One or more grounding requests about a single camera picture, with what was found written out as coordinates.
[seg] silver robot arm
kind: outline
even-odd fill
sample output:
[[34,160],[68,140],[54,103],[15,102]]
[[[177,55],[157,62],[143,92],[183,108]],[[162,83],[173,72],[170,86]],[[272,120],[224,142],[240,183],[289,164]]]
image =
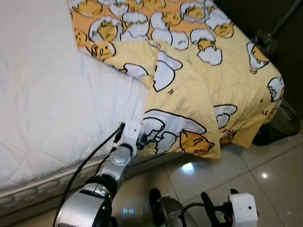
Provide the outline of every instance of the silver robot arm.
[[61,207],[55,222],[56,227],[108,227],[112,200],[124,179],[127,165],[136,155],[136,141],[141,125],[125,124],[117,148],[109,156],[104,168]]

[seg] floor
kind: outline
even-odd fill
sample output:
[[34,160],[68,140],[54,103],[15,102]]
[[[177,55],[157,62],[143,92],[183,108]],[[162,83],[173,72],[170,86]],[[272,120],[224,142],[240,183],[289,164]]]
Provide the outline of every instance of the floor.
[[[229,145],[220,161],[185,156],[127,179],[113,203],[119,226],[153,226],[148,200],[152,188],[183,205],[201,202],[202,191],[218,204],[227,201],[234,188],[255,197],[258,227],[302,227],[303,130],[264,147],[244,150]],[[210,227],[203,208],[192,208],[190,213],[198,226]],[[51,226],[53,216],[51,210],[14,227]]]

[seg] cartoon print blanket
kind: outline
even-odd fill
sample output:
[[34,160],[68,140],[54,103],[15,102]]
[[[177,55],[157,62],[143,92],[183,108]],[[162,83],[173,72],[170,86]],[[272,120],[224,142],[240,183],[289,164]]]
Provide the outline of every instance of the cartoon print blanket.
[[281,103],[280,73],[210,0],[68,4],[79,50],[150,88],[139,155],[247,148]]

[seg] quilted mattress cover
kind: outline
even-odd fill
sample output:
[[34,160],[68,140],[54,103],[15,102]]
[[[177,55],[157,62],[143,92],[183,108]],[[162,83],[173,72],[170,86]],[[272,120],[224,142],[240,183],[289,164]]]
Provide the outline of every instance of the quilted mattress cover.
[[79,164],[120,122],[140,121],[148,90],[77,51],[65,1],[3,1],[0,30],[1,206],[12,189]]

